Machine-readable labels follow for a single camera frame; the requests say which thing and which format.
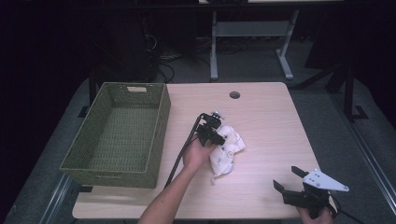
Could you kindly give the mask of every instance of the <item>white cloth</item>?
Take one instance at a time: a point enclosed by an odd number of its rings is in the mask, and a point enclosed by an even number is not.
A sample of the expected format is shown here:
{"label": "white cloth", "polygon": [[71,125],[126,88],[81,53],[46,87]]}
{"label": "white cloth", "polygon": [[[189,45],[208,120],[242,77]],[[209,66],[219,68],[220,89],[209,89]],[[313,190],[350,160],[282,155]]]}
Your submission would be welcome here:
{"label": "white cloth", "polygon": [[234,154],[246,147],[241,136],[231,126],[220,126],[218,134],[225,139],[225,143],[216,147],[210,154],[210,164],[214,173],[212,183],[215,182],[215,177],[227,175],[233,170]]}

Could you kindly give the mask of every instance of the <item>green wicker basket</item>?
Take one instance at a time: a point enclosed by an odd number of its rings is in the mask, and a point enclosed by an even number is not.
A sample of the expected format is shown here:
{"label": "green wicker basket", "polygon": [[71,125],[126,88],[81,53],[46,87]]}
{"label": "green wicker basket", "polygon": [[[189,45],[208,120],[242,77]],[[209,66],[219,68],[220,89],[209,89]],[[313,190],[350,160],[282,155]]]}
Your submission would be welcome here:
{"label": "green wicker basket", "polygon": [[104,83],[61,171],[83,185],[156,188],[170,106],[165,84]]}

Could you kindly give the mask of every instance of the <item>desk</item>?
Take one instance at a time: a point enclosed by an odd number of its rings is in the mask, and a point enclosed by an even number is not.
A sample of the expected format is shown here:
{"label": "desk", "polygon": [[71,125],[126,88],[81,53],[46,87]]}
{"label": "desk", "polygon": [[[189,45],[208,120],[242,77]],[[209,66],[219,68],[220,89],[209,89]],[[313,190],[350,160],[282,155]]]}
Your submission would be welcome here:
{"label": "desk", "polygon": [[[193,123],[203,112],[220,110],[223,124],[233,126],[246,149],[235,155],[233,171],[211,185],[209,162],[192,180],[176,218],[263,218],[298,217],[283,204],[273,187],[273,179],[286,189],[303,188],[302,179],[290,167],[318,168],[285,84],[206,83],[167,85],[172,106],[168,120],[163,158],[156,189],[115,187],[92,188],[81,192],[73,210],[76,218],[139,218],[157,196],[169,176],[177,154]],[[240,98],[232,99],[231,91]],[[176,174],[182,167],[180,163]]]}

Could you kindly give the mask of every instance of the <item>hand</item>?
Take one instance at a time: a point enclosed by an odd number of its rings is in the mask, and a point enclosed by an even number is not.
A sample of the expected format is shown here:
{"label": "hand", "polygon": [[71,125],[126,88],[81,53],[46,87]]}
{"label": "hand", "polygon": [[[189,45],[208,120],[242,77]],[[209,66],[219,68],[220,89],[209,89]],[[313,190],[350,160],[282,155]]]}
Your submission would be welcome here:
{"label": "hand", "polygon": [[309,216],[308,209],[301,207],[296,208],[304,224],[332,224],[332,214],[330,213],[330,209],[327,207],[320,210],[319,216],[315,219],[312,219]]}
{"label": "hand", "polygon": [[192,137],[192,142],[187,147],[183,155],[184,168],[196,173],[201,166],[207,162],[210,153],[218,146],[212,144],[210,147],[203,147],[199,140],[198,135]]}

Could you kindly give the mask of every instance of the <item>electrical cable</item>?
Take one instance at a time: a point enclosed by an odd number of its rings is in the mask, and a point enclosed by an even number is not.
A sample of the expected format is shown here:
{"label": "electrical cable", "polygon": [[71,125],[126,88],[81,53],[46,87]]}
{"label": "electrical cable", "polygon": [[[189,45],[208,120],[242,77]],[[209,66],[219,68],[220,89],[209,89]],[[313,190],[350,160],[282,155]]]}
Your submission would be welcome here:
{"label": "electrical cable", "polygon": [[190,132],[190,134],[189,134],[189,137],[187,138],[186,142],[184,143],[183,148],[182,148],[182,149],[180,150],[180,152],[178,153],[177,159],[176,159],[175,164],[174,164],[174,166],[173,166],[173,168],[172,168],[171,174],[169,175],[168,180],[166,181],[166,184],[165,184],[164,189],[166,189],[166,187],[168,187],[168,185],[172,182],[172,179],[173,179],[173,176],[175,175],[175,172],[176,172],[176,169],[177,169],[177,167],[178,167],[178,164],[180,163],[180,160],[181,160],[181,158],[183,157],[183,154],[184,154],[184,152],[186,151],[187,147],[191,144],[192,141],[195,141],[195,139],[197,139],[197,138],[194,138],[194,139],[191,141],[192,136],[194,135],[195,130],[197,129],[198,124],[199,124],[199,122],[200,122],[202,116],[203,116],[203,114],[201,114],[201,115],[197,118],[197,120],[195,121],[194,125],[192,126],[192,129],[191,129],[191,132]]}
{"label": "electrical cable", "polygon": [[169,68],[172,71],[171,77],[167,77],[165,75],[165,73],[160,68],[158,68],[158,73],[160,73],[161,76],[163,77],[163,82],[166,83],[166,84],[169,83],[169,82],[173,82],[173,78],[175,77],[175,69],[173,69],[172,66],[170,66],[168,64],[164,64],[164,63],[159,63],[158,65],[165,66],[165,67]]}
{"label": "electrical cable", "polygon": [[341,209],[341,204],[338,202],[338,200],[337,200],[334,196],[332,196],[332,198],[334,199],[335,207],[337,208],[337,214],[336,214],[337,216],[338,216],[339,214],[344,214],[344,215],[346,215],[347,217],[353,219],[354,221],[356,221],[356,222],[358,222],[358,223],[360,223],[360,224],[364,224],[364,222],[362,222],[362,221],[359,220],[358,218],[353,217],[352,215],[350,215],[350,214],[347,213],[346,211],[342,210],[342,209]]}

